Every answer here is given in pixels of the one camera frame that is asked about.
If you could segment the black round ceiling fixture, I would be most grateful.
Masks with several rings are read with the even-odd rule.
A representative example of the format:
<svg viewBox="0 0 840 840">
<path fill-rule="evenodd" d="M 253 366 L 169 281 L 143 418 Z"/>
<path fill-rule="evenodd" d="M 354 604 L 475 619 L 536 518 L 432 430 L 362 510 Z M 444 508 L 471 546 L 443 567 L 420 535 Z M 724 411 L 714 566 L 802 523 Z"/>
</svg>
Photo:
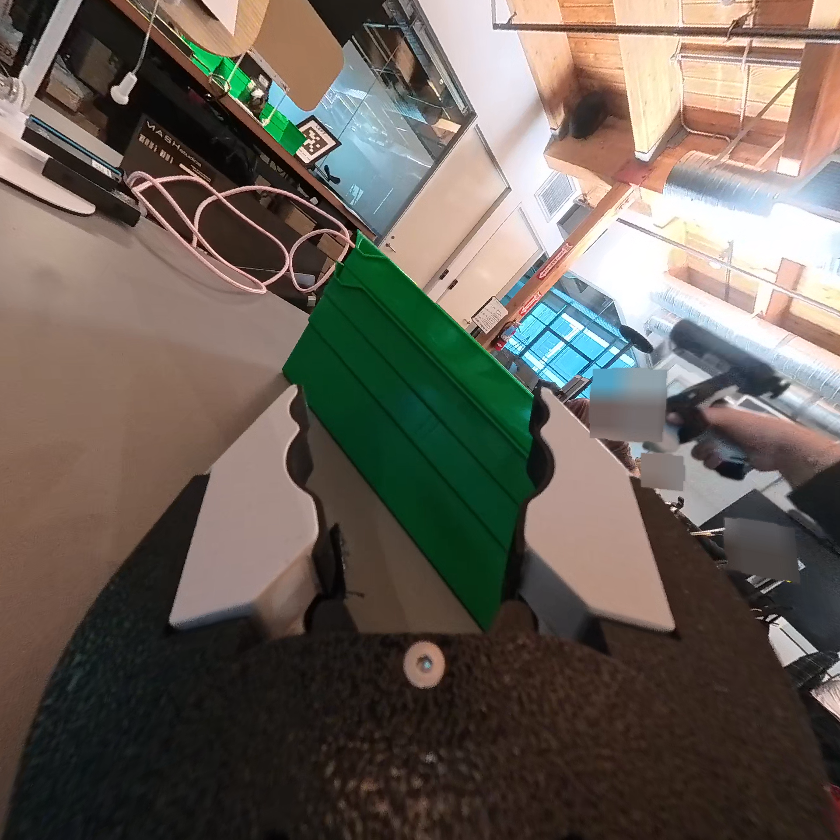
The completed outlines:
<svg viewBox="0 0 840 840">
<path fill-rule="evenodd" d="M 575 140 L 589 139 L 609 116 L 609 101 L 603 90 L 585 93 L 570 111 L 568 118 L 570 137 Z"/>
</svg>

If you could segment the wall vent grille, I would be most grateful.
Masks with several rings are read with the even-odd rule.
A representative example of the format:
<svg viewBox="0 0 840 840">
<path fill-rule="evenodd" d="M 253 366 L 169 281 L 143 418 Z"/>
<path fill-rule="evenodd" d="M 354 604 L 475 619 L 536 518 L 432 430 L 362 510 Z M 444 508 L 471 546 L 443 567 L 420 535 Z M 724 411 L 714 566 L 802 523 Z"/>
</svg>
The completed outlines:
<svg viewBox="0 0 840 840">
<path fill-rule="evenodd" d="M 554 171 L 534 194 L 534 200 L 547 222 L 560 218 L 581 195 L 579 183 L 572 176 Z"/>
</svg>

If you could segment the black cardboard box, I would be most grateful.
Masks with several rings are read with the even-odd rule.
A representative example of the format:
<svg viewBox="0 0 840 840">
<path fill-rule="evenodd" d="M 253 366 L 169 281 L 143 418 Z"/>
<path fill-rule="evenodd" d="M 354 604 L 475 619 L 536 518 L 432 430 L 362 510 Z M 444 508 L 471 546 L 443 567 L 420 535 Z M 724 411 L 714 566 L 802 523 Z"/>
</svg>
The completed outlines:
<svg viewBox="0 0 840 840">
<path fill-rule="evenodd" d="M 196 180 L 222 192 L 235 184 L 172 132 L 146 115 L 122 156 L 123 180 L 135 172 L 145 172 L 162 179 L 173 175 L 191 175 Z"/>
</svg>

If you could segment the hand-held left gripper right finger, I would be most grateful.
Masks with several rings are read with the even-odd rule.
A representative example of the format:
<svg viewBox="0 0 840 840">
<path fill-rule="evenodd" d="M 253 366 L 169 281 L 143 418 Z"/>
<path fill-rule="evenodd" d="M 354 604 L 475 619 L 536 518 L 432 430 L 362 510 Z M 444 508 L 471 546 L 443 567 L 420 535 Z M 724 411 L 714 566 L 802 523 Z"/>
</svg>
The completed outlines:
<svg viewBox="0 0 840 840">
<path fill-rule="evenodd" d="M 555 637 L 596 623 L 670 635 L 676 621 L 630 473 L 549 387 L 534 394 L 518 524 L 518 594 Z"/>
</svg>

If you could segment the white tray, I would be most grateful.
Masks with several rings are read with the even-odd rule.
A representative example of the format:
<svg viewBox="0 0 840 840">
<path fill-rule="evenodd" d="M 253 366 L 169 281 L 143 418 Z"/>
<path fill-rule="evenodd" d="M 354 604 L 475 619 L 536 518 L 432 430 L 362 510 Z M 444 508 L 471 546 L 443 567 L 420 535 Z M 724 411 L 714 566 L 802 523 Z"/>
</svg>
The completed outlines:
<svg viewBox="0 0 840 840">
<path fill-rule="evenodd" d="M 96 207 L 44 175 L 49 156 L 24 141 L 5 124 L 1 128 L 1 180 L 40 202 L 70 214 L 89 217 Z"/>
</svg>

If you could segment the black box blue stripe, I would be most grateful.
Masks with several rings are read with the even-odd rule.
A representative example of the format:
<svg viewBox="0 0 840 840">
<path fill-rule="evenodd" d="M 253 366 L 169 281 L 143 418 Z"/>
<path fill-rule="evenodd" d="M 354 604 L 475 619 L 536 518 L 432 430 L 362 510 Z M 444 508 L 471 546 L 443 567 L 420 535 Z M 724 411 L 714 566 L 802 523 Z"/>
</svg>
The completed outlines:
<svg viewBox="0 0 840 840">
<path fill-rule="evenodd" d="M 26 119 L 23 140 L 104 188 L 124 186 L 123 172 L 37 117 Z"/>
</svg>

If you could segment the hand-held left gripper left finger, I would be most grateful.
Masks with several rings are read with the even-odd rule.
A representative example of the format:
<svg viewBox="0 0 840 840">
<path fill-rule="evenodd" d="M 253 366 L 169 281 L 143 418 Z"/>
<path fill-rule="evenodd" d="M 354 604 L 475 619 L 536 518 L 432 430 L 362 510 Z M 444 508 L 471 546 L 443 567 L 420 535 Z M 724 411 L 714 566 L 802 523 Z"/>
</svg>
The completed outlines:
<svg viewBox="0 0 840 840">
<path fill-rule="evenodd" d="M 213 463 L 171 607 L 174 630 L 244 618 L 266 634 L 298 634 L 322 605 L 342 612 L 342 535 L 308 487 L 309 428 L 305 393 L 291 385 Z"/>
</svg>

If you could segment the wooden top desk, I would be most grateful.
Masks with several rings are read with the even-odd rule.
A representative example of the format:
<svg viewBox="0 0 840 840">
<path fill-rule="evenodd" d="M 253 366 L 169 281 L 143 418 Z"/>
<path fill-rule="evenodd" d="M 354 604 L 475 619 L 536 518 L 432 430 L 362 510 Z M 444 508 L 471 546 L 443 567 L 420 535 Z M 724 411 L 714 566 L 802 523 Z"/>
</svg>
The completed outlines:
<svg viewBox="0 0 840 840">
<path fill-rule="evenodd" d="M 193 50 L 160 2 L 129 102 L 109 98 L 108 146 L 123 153 L 142 115 L 161 123 L 237 186 L 262 176 L 271 186 L 300 194 L 370 239 L 377 234 L 337 193 L 321 182 L 247 109 L 193 60 Z"/>
</svg>

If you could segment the wooden post red signs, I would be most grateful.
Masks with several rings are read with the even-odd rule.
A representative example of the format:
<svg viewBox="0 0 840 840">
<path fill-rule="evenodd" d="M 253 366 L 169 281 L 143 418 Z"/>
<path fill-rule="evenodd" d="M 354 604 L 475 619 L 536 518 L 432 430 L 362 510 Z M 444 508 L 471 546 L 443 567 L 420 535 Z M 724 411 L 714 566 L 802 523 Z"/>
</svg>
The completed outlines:
<svg viewBox="0 0 840 840">
<path fill-rule="evenodd" d="M 501 332 L 519 324 L 537 302 L 553 288 L 556 282 L 572 267 L 574 262 L 591 247 L 612 223 L 620 209 L 632 197 L 635 185 L 617 183 L 601 198 L 562 245 L 530 277 L 509 301 L 507 313 L 479 343 L 486 350 L 495 344 Z"/>
</svg>

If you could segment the silver air duct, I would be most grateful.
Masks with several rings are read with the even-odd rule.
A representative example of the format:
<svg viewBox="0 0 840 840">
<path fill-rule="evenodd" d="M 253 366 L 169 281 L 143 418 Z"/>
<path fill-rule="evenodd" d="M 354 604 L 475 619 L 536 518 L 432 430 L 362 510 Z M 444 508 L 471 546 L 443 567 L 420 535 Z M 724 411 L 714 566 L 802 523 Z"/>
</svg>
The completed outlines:
<svg viewBox="0 0 840 840">
<path fill-rule="evenodd" d="M 677 280 L 654 291 L 652 300 L 662 313 L 647 321 L 651 329 L 667 335 L 677 320 L 685 319 L 766 363 L 792 383 L 777 400 L 780 410 L 838 435 L 836 355 Z"/>
<path fill-rule="evenodd" d="M 839 155 L 831 154 L 805 175 L 793 176 L 692 151 L 671 169 L 663 195 L 761 217 L 783 204 L 837 223 Z"/>
</svg>

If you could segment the printed tag sign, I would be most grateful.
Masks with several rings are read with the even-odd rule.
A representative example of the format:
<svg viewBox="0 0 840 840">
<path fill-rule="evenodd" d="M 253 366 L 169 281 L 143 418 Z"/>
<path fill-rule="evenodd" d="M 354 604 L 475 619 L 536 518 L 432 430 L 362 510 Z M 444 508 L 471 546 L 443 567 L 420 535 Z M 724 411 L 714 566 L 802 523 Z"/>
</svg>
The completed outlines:
<svg viewBox="0 0 840 840">
<path fill-rule="evenodd" d="M 313 114 L 302 120 L 297 128 L 303 142 L 295 156 L 307 168 L 312 168 L 341 146 L 341 141 Z"/>
</svg>

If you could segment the white door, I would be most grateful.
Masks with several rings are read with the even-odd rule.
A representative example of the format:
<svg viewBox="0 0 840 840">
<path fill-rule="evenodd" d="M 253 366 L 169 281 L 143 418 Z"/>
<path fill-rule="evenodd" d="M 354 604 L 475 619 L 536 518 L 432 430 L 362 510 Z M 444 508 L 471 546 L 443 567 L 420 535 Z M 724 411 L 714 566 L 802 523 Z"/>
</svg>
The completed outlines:
<svg viewBox="0 0 840 840">
<path fill-rule="evenodd" d="M 383 236 L 380 249 L 429 291 L 510 191 L 497 157 L 473 124 Z"/>
<path fill-rule="evenodd" d="M 464 329 L 490 298 L 507 291 L 543 254 L 543 247 L 521 207 L 505 219 L 469 263 L 446 286 L 437 304 Z"/>
</svg>

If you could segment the black ceiling pipe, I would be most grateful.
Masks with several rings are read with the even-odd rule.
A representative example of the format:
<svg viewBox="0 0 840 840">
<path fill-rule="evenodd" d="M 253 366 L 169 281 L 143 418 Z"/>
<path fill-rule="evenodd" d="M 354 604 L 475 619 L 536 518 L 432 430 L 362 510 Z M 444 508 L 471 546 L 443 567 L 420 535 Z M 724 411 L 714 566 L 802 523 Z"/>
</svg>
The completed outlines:
<svg viewBox="0 0 840 840">
<path fill-rule="evenodd" d="M 491 24 L 496 31 L 532 33 L 532 34 L 564 34 L 564 35 L 627 35 L 650 37 L 678 37 L 683 39 L 755 39 L 778 41 L 803 41 L 806 43 L 838 45 L 839 30 L 837 28 L 793 28 L 780 27 L 750 27 L 744 24 L 732 23 L 727 26 L 703 25 L 656 25 L 656 24 L 543 24 L 517 23 L 495 21 Z"/>
</svg>

